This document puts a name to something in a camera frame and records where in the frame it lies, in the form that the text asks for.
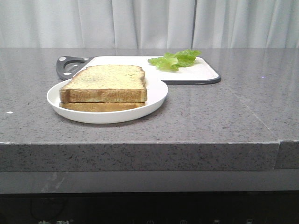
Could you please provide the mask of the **white cutting board grey rim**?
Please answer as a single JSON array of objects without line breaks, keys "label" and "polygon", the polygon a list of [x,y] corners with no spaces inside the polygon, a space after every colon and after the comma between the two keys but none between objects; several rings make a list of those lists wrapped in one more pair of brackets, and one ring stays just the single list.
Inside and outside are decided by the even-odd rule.
[{"label": "white cutting board grey rim", "polygon": [[72,78],[81,70],[95,65],[116,64],[142,67],[147,78],[156,78],[166,84],[215,84],[221,76],[204,59],[197,57],[193,66],[179,68],[178,71],[161,71],[149,64],[153,56],[61,56],[56,62],[56,72],[60,79]]}]

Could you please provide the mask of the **white curtain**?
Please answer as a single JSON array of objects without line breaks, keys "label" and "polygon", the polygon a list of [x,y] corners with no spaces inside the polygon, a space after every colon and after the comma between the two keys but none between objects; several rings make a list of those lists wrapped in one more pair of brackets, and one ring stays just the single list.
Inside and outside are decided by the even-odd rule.
[{"label": "white curtain", "polygon": [[3,0],[3,48],[297,48],[296,0]]}]

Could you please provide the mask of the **bread slice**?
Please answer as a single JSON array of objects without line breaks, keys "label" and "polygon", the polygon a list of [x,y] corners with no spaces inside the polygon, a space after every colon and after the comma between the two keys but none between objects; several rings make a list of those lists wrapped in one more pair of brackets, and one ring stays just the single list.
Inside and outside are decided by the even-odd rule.
[{"label": "bread slice", "polygon": [[76,74],[59,90],[62,103],[144,103],[145,72],[135,65],[97,65]]},{"label": "bread slice", "polygon": [[92,103],[59,103],[59,106],[65,109],[81,112],[114,112],[135,109],[145,106],[145,103],[137,102],[92,102]]}]

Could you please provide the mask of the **green lettuce leaf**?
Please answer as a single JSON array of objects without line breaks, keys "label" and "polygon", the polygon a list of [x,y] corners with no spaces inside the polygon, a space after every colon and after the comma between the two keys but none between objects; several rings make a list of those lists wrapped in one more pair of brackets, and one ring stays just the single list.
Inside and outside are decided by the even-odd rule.
[{"label": "green lettuce leaf", "polygon": [[178,71],[179,68],[193,66],[197,56],[201,54],[199,50],[186,49],[175,54],[165,53],[162,57],[148,59],[148,63],[156,66],[162,71]]}]

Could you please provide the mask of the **white round plate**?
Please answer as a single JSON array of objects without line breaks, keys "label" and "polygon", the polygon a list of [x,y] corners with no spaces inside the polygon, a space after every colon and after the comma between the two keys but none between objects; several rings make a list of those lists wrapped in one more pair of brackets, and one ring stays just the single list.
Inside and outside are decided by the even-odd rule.
[{"label": "white round plate", "polygon": [[144,117],[156,111],[163,104],[168,94],[168,86],[163,81],[147,78],[146,88],[148,98],[145,106],[115,112],[81,112],[59,106],[59,90],[67,83],[69,83],[69,80],[62,81],[50,88],[47,92],[47,101],[59,115],[73,121],[90,124],[120,123]]}]

